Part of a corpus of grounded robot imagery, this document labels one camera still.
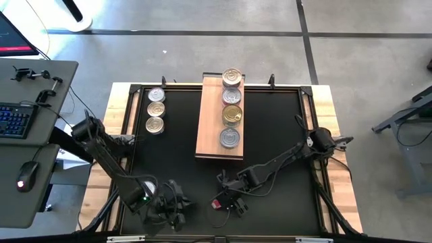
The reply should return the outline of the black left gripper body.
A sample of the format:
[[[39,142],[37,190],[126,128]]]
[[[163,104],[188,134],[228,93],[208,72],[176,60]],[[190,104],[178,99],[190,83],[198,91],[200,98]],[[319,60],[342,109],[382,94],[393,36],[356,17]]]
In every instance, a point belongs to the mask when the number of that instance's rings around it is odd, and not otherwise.
[[[194,207],[194,202],[183,192],[182,187],[174,180],[163,184],[158,198],[158,216],[178,232],[186,224],[185,212]]]

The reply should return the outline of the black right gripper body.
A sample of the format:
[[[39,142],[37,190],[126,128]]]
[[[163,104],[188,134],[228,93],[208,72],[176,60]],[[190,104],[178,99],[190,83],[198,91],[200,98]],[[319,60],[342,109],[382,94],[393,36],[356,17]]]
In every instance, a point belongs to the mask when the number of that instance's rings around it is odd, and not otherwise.
[[[216,200],[219,203],[232,203],[239,196],[241,191],[248,189],[248,181],[246,173],[240,171],[236,174],[236,178],[231,179],[225,169],[217,175],[217,196]]]

